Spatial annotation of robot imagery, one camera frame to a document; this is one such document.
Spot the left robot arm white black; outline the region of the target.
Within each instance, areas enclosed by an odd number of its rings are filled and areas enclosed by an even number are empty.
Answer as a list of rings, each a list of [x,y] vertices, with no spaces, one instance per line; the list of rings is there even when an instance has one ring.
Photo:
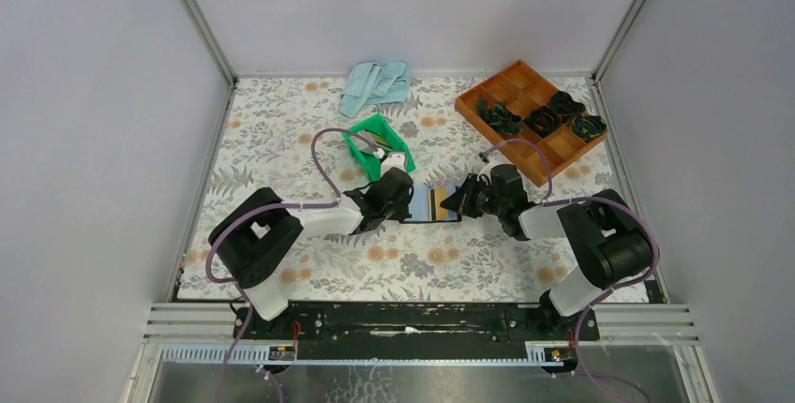
[[[319,236],[373,231],[386,220],[406,216],[412,196],[412,178],[397,168],[334,201],[284,201],[264,187],[220,222],[208,242],[257,312],[255,326],[278,338],[290,329],[291,314],[273,274],[293,245]]]

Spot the green plastic bin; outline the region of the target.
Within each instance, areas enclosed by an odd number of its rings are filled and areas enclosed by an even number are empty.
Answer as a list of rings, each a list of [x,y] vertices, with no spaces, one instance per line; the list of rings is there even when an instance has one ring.
[[[405,159],[404,170],[406,172],[413,172],[416,169],[413,155],[407,144],[382,115],[372,115],[351,127],[350,131],[370,140],[378,149],[383,150],[385,157],[393,153],[402,154]],[[382,175],[382,159],[376,155],[376,150],[359,137],[344,134],[343,138],[352,157],[362,166],[366,178],[369,181],[379,179]]]

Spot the black card holder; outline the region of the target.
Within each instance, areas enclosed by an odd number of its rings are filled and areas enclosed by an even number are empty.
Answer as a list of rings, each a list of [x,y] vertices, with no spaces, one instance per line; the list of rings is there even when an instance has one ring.
[[[441,206],[441,202],[457,190],[455,186],[415,186],[408,205],[408,215],[402,216],[398,221],[402,224],[460,222],[461,215]]]

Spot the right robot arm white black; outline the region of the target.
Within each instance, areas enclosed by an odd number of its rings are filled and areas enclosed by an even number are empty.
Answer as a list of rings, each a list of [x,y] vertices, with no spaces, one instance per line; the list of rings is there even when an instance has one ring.
[[[537,324],[552,339],[569,333],[574,315],[600,295],[630,276],[652,270],[648,233],[612,189],[560,204],[533,202],[516,166],[499,164],[486,174],[469,174],[440,206],[465,217],[495,216],[516,240],[568,242],[577,266],[539,298]]]

